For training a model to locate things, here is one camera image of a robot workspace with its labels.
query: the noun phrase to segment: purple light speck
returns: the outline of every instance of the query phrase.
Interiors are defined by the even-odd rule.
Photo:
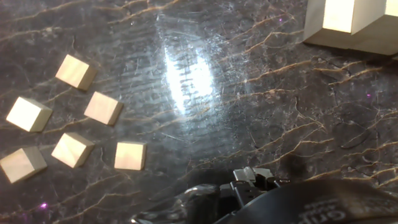
[[[40,206],[40,208],[47,208],[47,203],[43,203],[41,206]]]

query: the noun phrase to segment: cube face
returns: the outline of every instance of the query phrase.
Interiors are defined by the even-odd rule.
[[[55,77],[75,88],[87,90],[94,80],[96,72],[87,63],[67,55]]]
[[[356,0],[352,35],[359,39],[351,49],[383,55],[398,52],[398,1]]]
[[[46,168],[40,151],[36,147],[19,149],[1,159],[0,166],[11,183],[26,179]]]
[[[114,161],[115,169],[142,170],[147,145],[139,142],[119,142]]]
[[[354,0],[309,0],[305,42],[348,49],[357,41],[351,36],[353,13]]]
[[[50,108],[34,100],[19,97],[8,114],[7,121],[26,131],[36,132],[44,129],[51,114]]]
[[[95,92],[85,111],[85,116],[101,123],[114,125],[123,104],[101,93]]]
[[[51,156],[75,168],[84,164],[93,148],[94,143],[78,134],[65,133],[55,146]]]
[[[323,28],[351,33],[354,4],[354,0],[326,0]]]

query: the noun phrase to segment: wooden cube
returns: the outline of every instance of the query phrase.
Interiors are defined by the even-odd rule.
[[[55,77],[75,88],[87,90],[96,74],[97,71],[88,64],[67,55]]]
[[[94,143],[91,141],[77,133],[65,133],[55,146],[51,156],[72,168],[76,168],[86,162],[93,149]]]
[[[304,41],[341,49],[352,47],[358,41],[351,36],[354,2],[355,0],[309,0]]]
[[[26,131],[37,132],[44,129],[51,114],[52,110],[39,102],[18,97],[6,119]]]
[[[17,150],[0,160],[0,166],[11,183],[26,179],[47,167],[37,147]]]
[[[93,118],[101,123],[114,125],[123,103],[120,103],[108,96],[95,92],[90,102],[88,103],[85,115]]]
[[[384,55],[398,52],[398,1],[355,0],[351,49]]]
[[[142,170],[144,168],[147,144],[119,142],[114,160],[115,169]]]

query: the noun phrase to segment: large wooden block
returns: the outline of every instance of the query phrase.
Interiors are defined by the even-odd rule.
[[[304,41],[348,49],[358,40],[351,36],[355,0],[309,0]]]
[[[67,55],[55,77],[75,88],[87,90],[96,74],[97,71],[87,63]]]
[[[88,103],[85,115],[101,123],[114,125],[122,107],[123,103],[95,92]]]
[[[6,119],[26,131],[37,132],[44,129],[51,114],[52,110],[39,102],[18,97]]]
[[[114,160],[115,169],[142,170],[144,168],[147,144],[119,142]]]
[[[398,1],[355,0],[352,25],[355,50],[392,55],[398,52]]]
[[[72,168],[76,168],[86,162],[88,155],[93,149],[94,143],[91,141],[77,133],[65,133],[57,146],[55,146],[51,156]]]
[[[11,183],[26,179],[47,167],[37,147],[17,150],[0,160],[0,166]]]

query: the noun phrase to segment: wooden block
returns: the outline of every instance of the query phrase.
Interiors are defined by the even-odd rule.
[[[26,179],[47,167],[37,147],[17,150],[0,160],[0,166],[11,183]]]
[[[76,168],[83,165],[90,152],[94,149],[94,143],[81,137],[77,133],[65,133],[62,135],[51,156],[64,164]]]
[[[355,0],[352,35],[355,50],[392,55],[398,52],[398,1]]]
[[[37,132],[44,129],[51,114],[52,110],[39,102],[18,97],[6,119],[26,131]]]
[[[115,169],[142,170],[144,168],[147,144],[119,142],[114,160]]]
[[[114,125],[123,103],[120,103],[108,96],[95,92],[90,102],[88,103],[85,115],[93,118],[101,123]]]
[[[88,64],[67,55],[55,77],[75,88],[87,90],[96,74],[97,71]]]
[[[354,0],[309,0],[304,41],[348,49],[358,40],[351,36]]]

